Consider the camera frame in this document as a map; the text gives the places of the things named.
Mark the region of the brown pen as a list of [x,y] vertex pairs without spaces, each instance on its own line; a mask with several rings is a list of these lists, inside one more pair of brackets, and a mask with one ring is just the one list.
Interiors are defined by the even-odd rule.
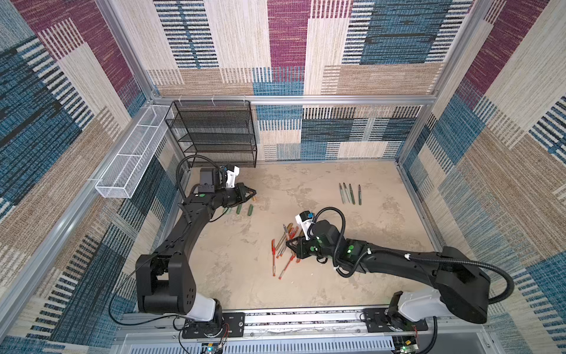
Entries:
[[[287,227],[288,227],[289,235],[290,235],[290,232],[293,230],[293,223],[289,223],[287,225]],[[277,246],[276,246],[277,252],[281,249],[284,242],[286,242],[286,240],[285,240],[285,236],[284,236],[284,233],[283,233],[283,236],[281,237],[281,239],[279,240],[279,242],[277,243]]]

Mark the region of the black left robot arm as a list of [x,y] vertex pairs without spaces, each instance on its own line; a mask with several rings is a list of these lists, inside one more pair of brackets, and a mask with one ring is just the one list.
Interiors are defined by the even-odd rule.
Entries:
[[179,204],[181,217],[163,243],[136,262],[138,309],[148,314],[177,314],[196,322],[219,322],[221,306],[198,293],[190,255],[204,227],[219,208],[237,207],[256,190],[235,180],[235,165],[202,168],[200,183]]

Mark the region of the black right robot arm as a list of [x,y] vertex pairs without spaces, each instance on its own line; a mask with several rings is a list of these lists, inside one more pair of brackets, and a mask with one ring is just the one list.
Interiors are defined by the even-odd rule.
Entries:
[[391,326],[404,327],[427,317],[450,315],[475,324],[486,323],[491,280],[457,249],[446,246],[441,252],[415,254],[389,249],[345,239],[328,221],[316,222],[310,233],[286,243],[299,259],[332,259],[346,274],[389,274],[427,286],[421,293],[398,291],[393,295],[385,315]]

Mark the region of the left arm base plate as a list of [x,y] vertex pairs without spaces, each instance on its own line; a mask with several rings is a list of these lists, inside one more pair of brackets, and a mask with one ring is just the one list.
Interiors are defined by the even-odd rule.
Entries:
[[210,322],[187,320],[182,330],[182,339],[240,338],[244,334],[246,315],[244,312],[228,312],[216,316]]

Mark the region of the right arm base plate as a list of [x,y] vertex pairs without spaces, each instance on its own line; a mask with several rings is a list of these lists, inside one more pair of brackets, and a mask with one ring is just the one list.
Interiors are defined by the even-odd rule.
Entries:
[[424,319],[410,322],[398,315],[390,317],[385,308],[365,308],[359,319],[369,333],[421,332],[429,329]]

